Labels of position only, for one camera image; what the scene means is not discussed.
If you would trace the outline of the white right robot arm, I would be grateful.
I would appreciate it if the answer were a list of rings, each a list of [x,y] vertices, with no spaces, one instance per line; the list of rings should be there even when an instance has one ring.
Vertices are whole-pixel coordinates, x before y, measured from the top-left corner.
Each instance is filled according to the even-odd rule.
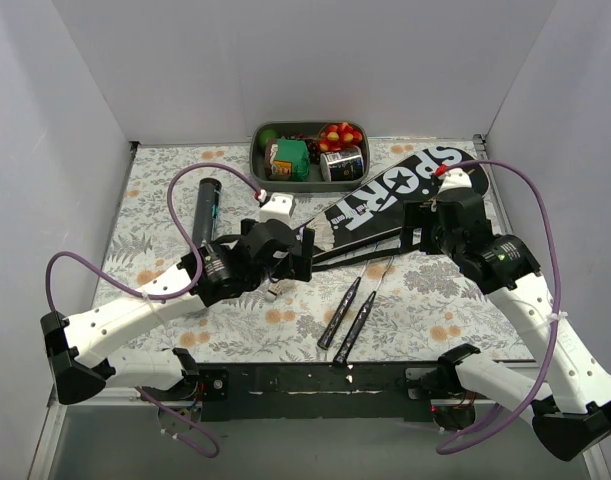
[[[510,411],[524,404],[521,418],[562,461],[611,435],[611,375],[584,346],[566,315],[555,312],[540,265],[524,242],[493,232],[482,197],[457,188],[434,202],[405,203],[404,246],[412,244],[415,232],[420,234],[416,250],[451,259],[547,370],[533,393],[534,380],[465,343],[442,354],[417,385],[454,398],[474,391]]]

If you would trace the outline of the white feather shuttlecock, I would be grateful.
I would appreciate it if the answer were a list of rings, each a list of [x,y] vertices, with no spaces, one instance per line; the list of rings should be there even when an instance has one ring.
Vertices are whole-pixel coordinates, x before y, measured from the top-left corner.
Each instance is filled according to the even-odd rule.
[[[325,218],[312,221],[308,227],[315,232],[315,247],[323,251],[329,251],[334,248],[334,229]]]

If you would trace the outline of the black shuttlecock tube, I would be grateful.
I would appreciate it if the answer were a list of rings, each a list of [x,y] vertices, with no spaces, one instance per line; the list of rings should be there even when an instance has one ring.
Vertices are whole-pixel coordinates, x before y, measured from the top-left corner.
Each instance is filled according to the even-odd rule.
[[[212,177],[204,178],[199,183],[191,235],[193,244],[197,248],[210,242],[214,237],[221,190],[221,182]]]

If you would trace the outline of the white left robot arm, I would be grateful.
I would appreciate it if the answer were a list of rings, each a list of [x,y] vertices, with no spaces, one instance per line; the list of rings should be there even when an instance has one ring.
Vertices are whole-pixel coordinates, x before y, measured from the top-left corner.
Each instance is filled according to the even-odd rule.
[[[77,404],[105,388],[145,387],[157,398],[185,400],[207,384],[183,348],[140,351],[131,340],[167,322],[256,290],[265,280],[310,281],[315,233],[279,220],[245,219],[238,235],[203,244],[146,284],[84,313],[42,317],[57,399]]]

